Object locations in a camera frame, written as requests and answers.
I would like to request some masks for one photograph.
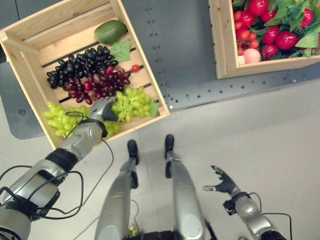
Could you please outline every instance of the grape leaf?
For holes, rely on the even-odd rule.
[[[295,46],[298,48],[316,48],[318,47],[318,36],[318,32],[312,31],[301,38]]]
[[[153,100],[150,102],[150,113],[153,117],[155,117],[158,113],[158,105]]]
[[[129,40],[115,42],[112,44],[110,54],[114,56],[119,63],[130,60],[131,42]]]

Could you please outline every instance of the cherry tomato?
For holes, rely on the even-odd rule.
[[[240,41],[245,41],[249,38],[250,31],[246,28],[240,28],[238,31],[235,32],[236,39]]]
[[[241,56],[244,54],[244,50],[242,48],[238,49],[238,56]]]
[[[274,44],[266,44],[266,45],[264,45],[260,50],[262,59],[264,59],[264,60],[271,59],[274,55],[276,55],[278,53],[278,50],[279,49]]]
[[[237,31],[237,30],[239,30],[240,28],[242,28],[242,25],[243,25],[242,22],[236,21],[236,22],[234,23],[234,28],[235,28],[235,30]]]
[[[260,19],[263,23],[268,22],[270,19],[272,19],[276,15],[277,11],[265,11],[261,16]]]
[[[249,35],[249,40],[252,41],[252,40],[255,40],[256,38],[257,38],[257,34],[255,34],[254,32],[251,32]]]
[[[276,37],[279,33],[279,27],[278,26],[270,26],[267,28],[267,30],[264,33],[264,36],[262,38],[262,42],[264,44],[273,44],[276,40]]]
[[[248,27],[254,23],[255,16],[252,15],[248,10],[243,10],[239,21],[243,23],[243,27]]]
[[[236,11],[234,14],[233,14],[233,20],[234,22],[238,22],[241,18],[241,15],[242,15],[242,12],[241,11]]]
[[[300,27],[302,29],[305,29],[307,26],[311,24],[312,20],[314,19],[314,13],[310,9],[305,8],[303,10],[303,14],[304,16],[303,16]]]
[[[261,16],[267,10],[268,0],[249,0],[248,11],[254,16]]]
[[[296,45],[299,38],[288,30],[283,30],[275,38],[275,45],[281,50],[288,50]]]
[[[257,40],[252,40],[249,43],[249,48],[250,49],[256,49],[259,46],[259,42]]]
[[[132,70],[132,72],[137,73],[137,72],[139,72],[140,67],[139,67],[139,65],[134,64],[134,65],[132,65],[131,70]]]

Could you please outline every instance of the avocado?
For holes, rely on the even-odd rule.
[[[123,22],[110,20],[94,30],[94,38],[102,44],[113,44],[126,32],[127,27]]]

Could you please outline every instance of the gray metal panel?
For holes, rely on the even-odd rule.
[[[0,64],[0,94],[13,136],[28,139],[44,133],[8,62]]]
[[[313,69],[216,78],[207,0],[122,0],[165,100],[183,109],[318,79]]]

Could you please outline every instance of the robotic hand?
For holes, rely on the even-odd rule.
[[[220,175],[222,182],[215,186],[204,186],[205,191],[228,193],[231,200],[224,202],[223,206],[231,216],[237,213],[246,224],[254,240],[286,240],[274,224],[266,218],[250,196],[241,191],[235,182],[219,167],[211,166],[216,174]]]
[[[14,195],[5,194],[3,205],[0,205],[0,239],[28,239],[31,222],[46,216],[58,200],[58,186],[70,170],[107,136],[103,121],[118,119],[111,110],[112,102],[113,98],[108,97],[96,101],[89,118],[74,129],[74,134],[10,187]]]

